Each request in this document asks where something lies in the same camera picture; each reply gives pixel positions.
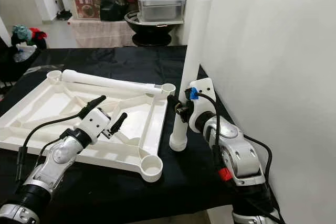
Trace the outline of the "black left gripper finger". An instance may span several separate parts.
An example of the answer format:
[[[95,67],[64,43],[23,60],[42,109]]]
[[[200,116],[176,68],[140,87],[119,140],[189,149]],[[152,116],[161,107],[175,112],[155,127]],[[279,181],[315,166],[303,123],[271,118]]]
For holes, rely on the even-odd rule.
[[[98,107],[100,103],[102,103],[107,96],[100,96],[96,99],[91,100],[90,102],[87,102],[86,106],[82,107],[81,111],[79,111],[79,118],[84,119],[87,114],[89,114],[93,109]]]
[[[117,132],[121,129],[121,126],[127,117],[128,117],[127,113],[122,113],[120,114],[118,120],[115,121],[115,123],[113,123],[113,125],[117,126]]]

